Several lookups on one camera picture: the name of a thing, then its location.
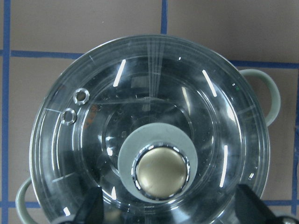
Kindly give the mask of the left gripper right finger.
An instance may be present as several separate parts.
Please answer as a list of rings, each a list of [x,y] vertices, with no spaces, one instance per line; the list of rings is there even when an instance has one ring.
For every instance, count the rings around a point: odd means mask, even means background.
[[[246,184],[238,184],[235,193],[235,214],[241,224],[270,224],[274,213]]]

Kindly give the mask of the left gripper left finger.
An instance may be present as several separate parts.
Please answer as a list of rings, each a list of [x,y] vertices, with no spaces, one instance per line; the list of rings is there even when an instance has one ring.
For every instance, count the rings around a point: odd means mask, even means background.
[[[77,211],[73,224],[102,224],[104,221],[104,202],[102,187],[90,188]]]

